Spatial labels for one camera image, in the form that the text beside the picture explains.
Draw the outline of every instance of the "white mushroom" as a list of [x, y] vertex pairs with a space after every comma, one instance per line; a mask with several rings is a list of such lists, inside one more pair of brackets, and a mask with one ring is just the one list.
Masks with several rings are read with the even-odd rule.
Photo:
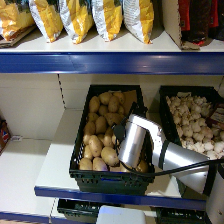
[[214, 151], [216, 153], [221, 153], [224, 150], [224, 142], [216, 142], [214, 146]]
[[219, 128], [212, 127], [211, 130], [212, 130], [212, 133], [215, 137], [220, 135], [220, 129]]
[[214, 145], [212, 144], [212, 142], [206, 142], [204, 143], [204, 148], [205, 151], [211, 151], [214, 149]]
[[191, 112], [191, 118], [192, 118], [192, 120], [197, 120], [200, 117], [201, 117], [201, 114], [200, 113], [198, 113], [196, 111]]
[[194, 146], [196, 152], [203, 153], [205, 151], [204, 144], [201, 142], [195, 143]]
[[192, 128], [193, 132], [200, 132], [201, 131], [201, 127], [198, 124], [198, 121], [192, 123], [191, 128]]
[[204, 135], [202, 133], [194, 133], [193, 138], [196, 142], [202, 142], [202, 139], [204, 138]]
[[190, 125], [184, 125], [182, 127], [182, 130], [183, 130], [183, 135], [186, 136], [186, 137], [192, 137], [193, 135], [193, 131], [192, 131], [192, 128]]
[[183, 135], [183, 130], [179, 125], [176, 125], [178, 136], [181, 138]]
[[197, 105], [196, 103], [191, 104], [191, 111], [195, 111], [197, 113], [201, 113], [201, 107], [199, 105]]
[[202, 117], [197, 119], [197, 122], [198, 122], [199, 126], [207, 126], [207, 124], [205, 123], [205, 119]]
[[201, 131], [202, 134], [204, 134], [205, 138], [213, 138], [213, 133], [212, 130], [209, 127], [201, 127]]
[[211, 160], [215, 160], [218, 158], [218, 155], [216, 152], [214, 151], [208, 151], [207, 152], [207, 156], [211, 159]]

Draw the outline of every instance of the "black crate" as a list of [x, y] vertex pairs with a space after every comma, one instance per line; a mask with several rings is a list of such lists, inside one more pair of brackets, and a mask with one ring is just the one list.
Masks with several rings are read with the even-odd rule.
[[68, 220], [96, 223], [99, 210], [103, 205], [121, 206], [118, 204], [59, 199], [57, 211], [64, 214]]
[[[173, 115], [170, 112], [169, 106], [166, 102], [166, 96], [177, 96], [178, 92], [191, 93], [192, 96], [206, 97], [208, 102], [214, 106], [218, 102], [223, 102], [223, 98], [217, 93], [214, 87], [211, 86], [161, 86], [160, 93], [160, 107], [159, 113], [162, 122], [163, 131], [168, 141], [177, 145], [181, 145], [180, 138], [177, 133], [176, 125], [173, 121]], [[194, 199], [206, 199], [205, 196], [186, 187], [181, 181], [177, 180], [179, 192], [182, 197]]]
[[[75, 178], [81, 191], [109, 194], [144, 195], [149, 183], [153, 183], [152, 177], [141, 177], [132, 173], [123, 172], [101, 172], [79, 170], [78, 163], [83, 153], [83, 129], [88, 115], [89, 101], [93, 96], [107, 91], [132, 91], [137, 94], [137, 103], [144, 106], [141, 88], [138, 85], [91, 85], [75, 141], [74, 151], [70, 161], [69, 173], [71, 178]], [[147, 133], [143, 147], [146, 161], [149, 165], [149, 173], [154, 173], [154, 166], [151, 164], [152, 147], [149, 134]]]
[[156, 208], [158, 224], [205, 224], [203, 211]]

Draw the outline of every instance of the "potato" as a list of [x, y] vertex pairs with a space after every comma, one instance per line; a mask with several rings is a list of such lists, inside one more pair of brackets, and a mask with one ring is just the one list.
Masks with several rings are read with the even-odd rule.
[[124, 107], [120, 105], [117, 112], [118, 112], [118, 114], [123, 115], [124, 114]]
[[84, 148], [83, 158], [90, 159], [90, 160], [93, 159], [93, 154], [89, 148], [89, 145], [86, 145]]
[[93, 96], [89, 101], [89, 112], [96, 113], [100, 107], [100, 100], [97, 96]]
[[82, 158], [79, 162], [79, 169], [80, 170], [92, 170], [93, 164], [90, 159]]
[[94, 135], [96, 132], [96, 126], [92, 121], [89, 121], [86, 123], [85, 127], [84, 127], [84, 135], [88, 134], [88, 135]]
[[105, 132], [105, 135], [110, 135], [110, 136], [113, 136], [114, 134], [114, 131], [111, 127], [108, 127], [106, 132]]
[[148, 172], [148, 164], [145, 160], [141, 160], [138, 166], [136, 167], [136, 171], [147, 173]]
[[104, 115], [104, 117], [106, 118], [109, 126], [112, 126], [114, 123], [120, 124], [122, 121], [121, 116], [117, 113], [107, 113]]
[[104, 147], [101, 152], [101, 157], [109, 166], [115, 166], [119, 163], [116, 151], [111, 147]]
[[84, 143], [85, 145], [89, 145], [89, 139], [90, 139], [90, 137], [91, 137], [91, 135], [89, 135], [89, 134], [84, 134], [84, 136], [83, 136], [83, 143]]
[[99, 117], [96, 113], [88, 113], [87, 115], [87, 121], [92, 121], [95, 123], [96, 119]]
[[119, 109], [119, 99], [116, 96], [112, 96], [110, 98], [109, 104], [108, 104], [108, 110], [111, 113], [116, 113]]
[[99, 134], [97, 135], [97, 138], [102, 142], [103, 144], [103, 139], [104, 139], [104, 134]]
[[120, 164], [120, 169], [121, 169], [121, 172], [124, 172], [124, 173], [129, 173], [130, 171], [129, 170], [127, 170], [122, 164]]
[[93, 170], [95, 171], [108, 171], [107, 165], [102, 158], [96, 157], [93, 159]]
[[100, 105], [99, 108], [99, 115], [103, 116], [104, 114], [108, 113], [108, 107], [105, 105]]
[[100, 102], [103, 105], [108, 105], [111, 97], [112, 97], [112, 93], [110, 93], [110, 92], [101, 93], [99, 95]]
[[96, 134], [104, 134], [107, 130], [107, 121], [106, 118], [103, 116], [100, 116], [96, 120]]
[[94, 157], [98, 157], [102, 151], [102, 142], [97, 138], [96, 135], [92, 135], [89, 139], [89, 148]]
[[114, 147], [114, 143], [112, 142], [112, 137], [110, 135], [104, 135], [103, 144], [106, 147]]
[[125, 101], [124, 93], [122, 93], [122, 92], [114, 92], [113, 95], [116, 96], [119, 99], [119, 103], [120, 104], [122, 104], [122, 105], [124, 104], [124, 101]]

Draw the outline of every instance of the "chip bag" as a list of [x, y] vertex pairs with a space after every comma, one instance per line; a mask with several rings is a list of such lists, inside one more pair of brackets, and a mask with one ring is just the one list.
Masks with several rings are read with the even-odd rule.
[[29, 0], [29, 5], [32, 16], [46, 41], [55, 41], [63, 29], [57, 0]]
[[0, 35], [6, 41], [15, 39], [33, 24], [27, 1], [0, 0]]
[[154, 10], [150, 0], [124, 0], [124, 24], [137, 39], [151, 43]]
[[92, 0], [93, 19], [97, 32], [105, 41], [113, 40], [122, 24], [122, 6], [119, 0]]
[[59, 0], [60, 15], [69, 37], [79, 44], [93, 25], [91, 5], [86, 0]]

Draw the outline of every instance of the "grocery shelf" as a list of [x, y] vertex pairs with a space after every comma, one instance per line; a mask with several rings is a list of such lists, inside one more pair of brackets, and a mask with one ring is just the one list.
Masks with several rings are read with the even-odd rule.
[[0, 219], [49, 223], [54, 198], [36, 197], [34, 185], [50, 141], [8, 142], [0, 156]]
[[122, 28], [111, 42], [93, 27], [75, 45], [65, 31], [46, 43], [38, 29], [11, 48], [0, 49], [0, 73], [223, 75], [224, 43], [209, 40], [200, 51], [181, 51], [161, 28], [146, 45]]
[[[58, 199], [55, 200], [52, 212], [51, 212], [51, 223], [52, 224], [80, 224], [80, 222], [68, 220], [64, 214], [57, 211]], [[149, 206], [136, 206], [136, 205], [122, 205], [124, 208], [138, 209], [145, 213], [146, 224], [156, 224], [155, 217], [156, 211], [151, 209]]]
[[64, 111], [35, 183], [34, 190], [37, 196], [153, 207], [205, 209], [203, 200], [182, 199], [176, 179], [168, 175], [156, 177], [154, 183], [149, 184], [145, 196], [80, 191], [76, 180], [69, 176], [69, 165], [81, 116], [81, 110]]

